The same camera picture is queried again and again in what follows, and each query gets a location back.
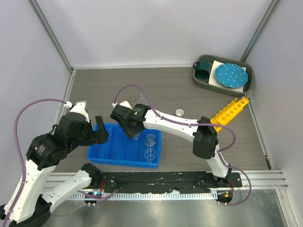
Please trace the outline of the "small clear glass beaker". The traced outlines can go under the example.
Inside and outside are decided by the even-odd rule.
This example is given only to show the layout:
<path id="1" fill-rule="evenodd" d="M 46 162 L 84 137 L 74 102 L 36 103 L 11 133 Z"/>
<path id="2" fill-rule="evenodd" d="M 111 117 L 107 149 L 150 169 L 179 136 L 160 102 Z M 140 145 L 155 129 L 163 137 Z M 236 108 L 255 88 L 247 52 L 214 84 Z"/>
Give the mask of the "small clear glass beaker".
<path id="1" fill-rule="evenodd" d="M 138 133 L 137 135 L 133 136 L 133 140 L 139 140 L 141 138 L 141 133 Z"/>

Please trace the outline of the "blue plastic divided bin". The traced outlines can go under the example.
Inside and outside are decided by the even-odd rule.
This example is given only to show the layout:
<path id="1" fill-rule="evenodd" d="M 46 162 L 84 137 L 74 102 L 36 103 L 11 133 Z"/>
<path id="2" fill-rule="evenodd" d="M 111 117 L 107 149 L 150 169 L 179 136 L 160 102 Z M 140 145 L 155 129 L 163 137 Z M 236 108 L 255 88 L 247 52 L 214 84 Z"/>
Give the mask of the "blue plastic divided bin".
<path id="1" fill-rule="evenodd" d="M 116 166 L 131 166 L 142 168 L 157 168 L 161 155 L 161 131 L 144 130 L 141 132 L 139 140 L 127 138 L 118 124 L 105 123 L 105 128 L 109 133 L 109 138 L 105 144 L 90 146 L 87 152 L 87 159 L 95 164 L 106 164 Z M 147 134 L 155 134 L 157 143 L 151 147 L 157 151 L 157 157 L 149 163 L 144 158 L 144 152 L 149 147 L 144 144 Z"/>

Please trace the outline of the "tall clear glass beaker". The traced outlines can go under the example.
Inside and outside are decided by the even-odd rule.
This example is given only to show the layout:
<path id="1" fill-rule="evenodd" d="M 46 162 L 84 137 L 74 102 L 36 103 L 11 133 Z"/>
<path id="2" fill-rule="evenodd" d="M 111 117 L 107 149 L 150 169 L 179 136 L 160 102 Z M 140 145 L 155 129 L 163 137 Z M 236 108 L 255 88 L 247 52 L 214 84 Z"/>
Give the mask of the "tall clear glass beaker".
<path id="1" fill-rule="evenodd" d="M 152 163 L 157 157 L 157 151 L 154 148 L 148 148 L 144 152 L 144 158 L 147 162 Z"/>

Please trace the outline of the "small white ceramic crucible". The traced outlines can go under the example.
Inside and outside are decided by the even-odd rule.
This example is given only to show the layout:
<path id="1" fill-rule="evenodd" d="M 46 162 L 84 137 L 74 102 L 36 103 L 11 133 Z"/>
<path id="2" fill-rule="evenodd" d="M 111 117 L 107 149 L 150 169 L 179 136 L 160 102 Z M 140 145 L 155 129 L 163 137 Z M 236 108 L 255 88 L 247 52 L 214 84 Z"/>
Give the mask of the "small white ceramic crucible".
<path id="1" fill-rule="evenodd" d="M 184 115 L 184 111 L 182 109 L 177 109 L 175 111 L 175 115 L 178 117 L 182 117 Z"/>

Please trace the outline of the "yellow test tube rack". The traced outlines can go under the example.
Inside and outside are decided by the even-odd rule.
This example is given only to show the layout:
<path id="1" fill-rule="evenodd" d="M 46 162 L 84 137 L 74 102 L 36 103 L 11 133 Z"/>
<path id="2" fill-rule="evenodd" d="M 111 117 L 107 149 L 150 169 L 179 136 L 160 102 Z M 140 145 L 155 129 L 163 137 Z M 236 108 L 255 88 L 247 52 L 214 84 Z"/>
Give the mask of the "yellow test tube rack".
<path id="1" fill-rule="evenodd" d="M 217 113 L 210 121 L 212 124 L 228 125 L 249 103 L 249 99 L 242 97 L 241 99 L 232 100 L 226 107 Z"/>

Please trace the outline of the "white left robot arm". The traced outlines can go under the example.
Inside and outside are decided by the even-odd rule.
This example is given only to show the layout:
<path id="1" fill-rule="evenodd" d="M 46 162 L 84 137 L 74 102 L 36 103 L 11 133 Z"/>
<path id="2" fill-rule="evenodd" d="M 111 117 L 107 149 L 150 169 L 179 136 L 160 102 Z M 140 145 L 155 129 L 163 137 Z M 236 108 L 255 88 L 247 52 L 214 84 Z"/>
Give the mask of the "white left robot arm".
<path id="1" fill-rule="evenodd" d="M 42 192 L 50 174 L 59 162 L 80 146 L 104 144 L 109 137 L 102 116 L 96 116 L 97 131 L 92 128 L 85 101 L 72 104 L 63 102 L 70 111 L 53 125 L 49 133 L 35 137 L 22 157 L 18 141 L 18 121 L 21 114 L 34 102 L 23 107 L 14 122 L 14 139 L 21 161 L 22 176 L 15 192 L 0 207 L 3 226 L 41 227 L 50 215 L 72 194 L 84 188 L 97 188 L 101 183 L 102 173 L 94 165 L 87 163 L 71 178 L 51 189 Z"/>

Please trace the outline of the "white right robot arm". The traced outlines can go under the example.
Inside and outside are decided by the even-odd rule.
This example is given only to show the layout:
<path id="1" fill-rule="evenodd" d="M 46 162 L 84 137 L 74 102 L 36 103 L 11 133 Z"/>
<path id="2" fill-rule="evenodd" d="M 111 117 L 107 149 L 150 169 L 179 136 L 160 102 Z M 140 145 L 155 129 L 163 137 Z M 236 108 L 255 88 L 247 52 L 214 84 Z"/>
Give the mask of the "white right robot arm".
<path id="1" fill-rule="evenodd" d="M 128 138 L 145 129 L 159 130 L 193 143 L 193 154 L 210 166 L 214 182 L 220 187 L 231 181 L 231 169 L 219 150 L 217 132 L 206 117 L 183 119 L 153 110 L 148 105 L 131 107 L 127 101 L 113 103 L 110 118 L 117 121 Z"/>

